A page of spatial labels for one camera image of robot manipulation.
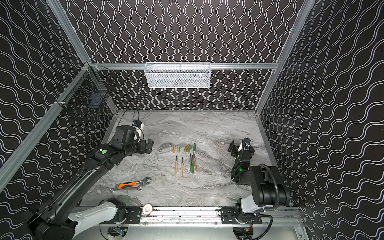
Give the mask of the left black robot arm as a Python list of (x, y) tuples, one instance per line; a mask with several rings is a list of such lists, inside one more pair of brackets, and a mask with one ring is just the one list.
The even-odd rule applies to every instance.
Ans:
[(35, 240), (71, 240), (80, 233), (105, 221), (123, 223), (126, 205), (117, 199), (77, 214), (74, 207), (88, 190), (114, 166), (134, 154), (150, 154), (154, 141), (144, 139), (144, 124), (135, 120), (131, 125), (116, 127), (111, 141), (96, 147), (81, 170), (53, 197), (35, 211), (23, 213), (23, 222)]

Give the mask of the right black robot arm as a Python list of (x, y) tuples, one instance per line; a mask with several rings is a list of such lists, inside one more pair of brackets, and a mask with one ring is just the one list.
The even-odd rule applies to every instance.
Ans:
[(266, 164), (252, 165), (255, 149), (249, 138), (243, 138), (240, 145), (230, 143), (228, 152), (235, 158), (231, 169), (231, 180), (238, 186), (248, 186), (251, 194), (235, 204), (235, 219), (245, 223), (263, 210), (289, 207), (291, 198), (279, 169)]

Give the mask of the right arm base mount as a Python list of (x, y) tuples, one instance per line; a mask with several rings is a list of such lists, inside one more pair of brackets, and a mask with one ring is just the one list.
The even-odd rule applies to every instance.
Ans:
[(262, 219), (253, 213), (244, 213), (238, 207), (222, 207), (218, 210), (223, 225), (246, 225), (252, 222), (260, 225)]

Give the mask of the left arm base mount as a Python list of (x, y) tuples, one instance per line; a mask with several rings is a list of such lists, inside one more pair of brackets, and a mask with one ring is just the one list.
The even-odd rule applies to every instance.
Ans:
[(141, 216), (142, 216), (142, 208), (126, 207), (122, 225), (130, 225), (130, 224), (138, 225), (140, 223)]

